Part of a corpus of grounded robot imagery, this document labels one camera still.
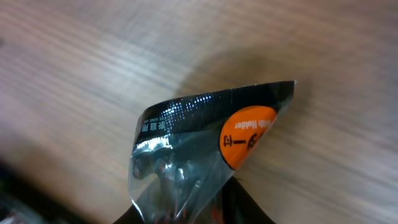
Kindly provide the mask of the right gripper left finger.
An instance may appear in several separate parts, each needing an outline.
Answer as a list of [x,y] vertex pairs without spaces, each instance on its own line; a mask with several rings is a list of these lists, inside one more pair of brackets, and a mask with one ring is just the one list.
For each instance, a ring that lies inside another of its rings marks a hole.
[[131,205],[113,224],[144,224],[144,221],[136,207]]

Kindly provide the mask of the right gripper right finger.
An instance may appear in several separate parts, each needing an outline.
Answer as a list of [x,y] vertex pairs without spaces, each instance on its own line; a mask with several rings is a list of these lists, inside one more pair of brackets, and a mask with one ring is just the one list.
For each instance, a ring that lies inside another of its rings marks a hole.
[[216,223],[275,224],[235,177],[227,181],[214,200]]

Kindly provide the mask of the black snack bag orange sticker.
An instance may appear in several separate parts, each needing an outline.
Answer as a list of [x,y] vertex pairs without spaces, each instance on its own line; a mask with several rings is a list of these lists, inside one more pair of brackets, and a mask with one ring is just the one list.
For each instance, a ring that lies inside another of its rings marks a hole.
[[214,198],[289,106],[295,82],[164,101],[139,118],[129,194],[144,223],[216,223]]

